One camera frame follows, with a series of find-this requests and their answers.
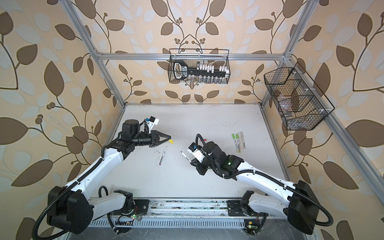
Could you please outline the thin pen red end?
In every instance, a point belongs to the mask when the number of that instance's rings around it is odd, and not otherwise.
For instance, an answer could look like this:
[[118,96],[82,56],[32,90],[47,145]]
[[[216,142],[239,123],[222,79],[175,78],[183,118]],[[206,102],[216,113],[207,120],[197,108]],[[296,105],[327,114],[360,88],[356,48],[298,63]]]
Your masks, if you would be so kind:
[[161,156],[160,161],[159,161],[159,166],[162,165],[162,162],[163,162],[163,160],[165,158],[165,154],[166,154],[167,148],[168,148],[168,146],[165,147],[165,149],[164,149],[164,151],[162,153],[162,156]]

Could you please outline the white marker pink tip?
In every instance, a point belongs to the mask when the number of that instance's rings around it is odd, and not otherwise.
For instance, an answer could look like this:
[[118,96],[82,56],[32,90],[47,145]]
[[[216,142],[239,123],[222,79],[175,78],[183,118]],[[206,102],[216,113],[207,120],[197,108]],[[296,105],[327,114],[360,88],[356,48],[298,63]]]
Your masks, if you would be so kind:
[[243,149],[246,149],[245,138],[244,138],[244,133],[243,132],[241,132],[241,140],[242,140],[242,147],[243,147]]

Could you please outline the white marker orange tip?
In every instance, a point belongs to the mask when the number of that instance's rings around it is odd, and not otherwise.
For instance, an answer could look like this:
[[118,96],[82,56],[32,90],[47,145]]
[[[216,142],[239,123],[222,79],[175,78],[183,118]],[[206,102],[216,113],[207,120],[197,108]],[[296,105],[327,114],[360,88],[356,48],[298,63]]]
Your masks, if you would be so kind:
[[239,139],[239,147],[240,147],[240,150],[243,150],[243,149],[244,149],[244,145],[243,145],[243,139],[242,139],[242,134],[241,134],[241,132],[238,132],[238,139]]

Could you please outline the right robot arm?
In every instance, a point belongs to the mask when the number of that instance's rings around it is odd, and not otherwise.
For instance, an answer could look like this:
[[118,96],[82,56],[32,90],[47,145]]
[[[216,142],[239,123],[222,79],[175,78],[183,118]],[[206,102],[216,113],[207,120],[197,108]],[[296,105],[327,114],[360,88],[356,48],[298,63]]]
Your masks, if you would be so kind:
[[273,177],[235,155],[227,155],[214,142],[202,146],[192,143],[188,152],[193,155],[190,164],[200,175],[211,169],[222,179],[246,183],[263,192],[246,191],[238,207],[242,215],[263,215],[286,219],[300,232],[312,235],[315,226],[330,227],[334,219],[315,196],[309,184]]

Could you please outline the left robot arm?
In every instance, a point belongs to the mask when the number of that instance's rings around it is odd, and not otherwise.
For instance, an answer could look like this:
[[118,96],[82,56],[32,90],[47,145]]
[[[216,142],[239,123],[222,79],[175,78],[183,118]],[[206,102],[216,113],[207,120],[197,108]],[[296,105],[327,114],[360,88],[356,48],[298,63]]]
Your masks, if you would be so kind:
[[64,187],[54,187],[49,192],[47,207],[32,229],[32,239],[43,239],[38,233],[43,219],[47,220],[48,225],[61,229],[61,232],[48,237],[53,240],[66,233],[80,234],[92,221],[127,207],[129,193],[126,191],[118,190],[102,198],[93,198],[92,194],[136,147],[154,148],[171,140],[170,135],[153,130],[158,121],[154,117],[142,123],[126,120],[118,137],[102,147],[100,157],[93,164]]

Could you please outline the black white tool in basket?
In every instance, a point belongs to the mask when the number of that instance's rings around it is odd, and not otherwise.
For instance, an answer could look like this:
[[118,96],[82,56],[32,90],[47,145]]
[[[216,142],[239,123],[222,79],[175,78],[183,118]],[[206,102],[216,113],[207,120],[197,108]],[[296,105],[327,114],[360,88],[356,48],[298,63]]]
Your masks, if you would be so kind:
[[168,73],[171,80],[181,81],[227,81],[231,76],[227,65],[215,66],[200,61],[187,63],[184,60],[175,60],[169,64]]

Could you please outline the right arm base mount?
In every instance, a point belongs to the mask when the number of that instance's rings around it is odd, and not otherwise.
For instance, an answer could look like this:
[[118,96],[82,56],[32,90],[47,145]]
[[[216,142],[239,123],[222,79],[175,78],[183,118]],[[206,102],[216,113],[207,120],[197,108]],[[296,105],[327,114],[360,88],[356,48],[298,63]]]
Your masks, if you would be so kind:
[[268,216],[266,213],[257,213],[254,212],[250,207],[246,207],[245,204],[241,204],[239,200],[228,200],[227,201],[227,210],[230,217],[265,217]]

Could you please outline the aluminium cage frame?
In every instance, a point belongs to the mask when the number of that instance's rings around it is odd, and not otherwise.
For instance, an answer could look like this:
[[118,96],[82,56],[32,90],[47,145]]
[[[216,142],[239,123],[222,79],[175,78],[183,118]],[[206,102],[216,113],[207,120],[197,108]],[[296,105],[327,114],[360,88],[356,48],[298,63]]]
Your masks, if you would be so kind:
[[[201,65],[233,73],[227,101],[261,104],[282,171],[321,195],[324,238],[384,237],[383,1],[139,1],[145,30],[175,35],[159,66],[172,84],[213,91]],[[236,72],[245,72],[242,80]]]

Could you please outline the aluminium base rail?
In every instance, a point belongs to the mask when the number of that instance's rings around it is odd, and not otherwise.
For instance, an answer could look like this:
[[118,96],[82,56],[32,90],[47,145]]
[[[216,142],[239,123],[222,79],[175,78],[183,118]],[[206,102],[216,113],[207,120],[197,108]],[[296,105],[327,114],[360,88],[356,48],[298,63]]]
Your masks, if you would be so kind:
[[[160,198],[148,200],[150,200],[149,210],[146,215],[141,215],[143,218],[215,218],[229,216],[227,201],[239,200],[241,204],[250,207],[254,212],[267,213],[278,218],[286,219],[288,212],[284,211],[284,209],[287,209],[290,204],[290,201],[282,201],[271,196],[262,196],[257,193],[244,199]],[[114,211],[122,209],[124,205],[122,196],[90,198],[88,201],[97,211],[94,219],[103,215],[100,204],[103,204],[106,210],[112,211],[112,214]]]

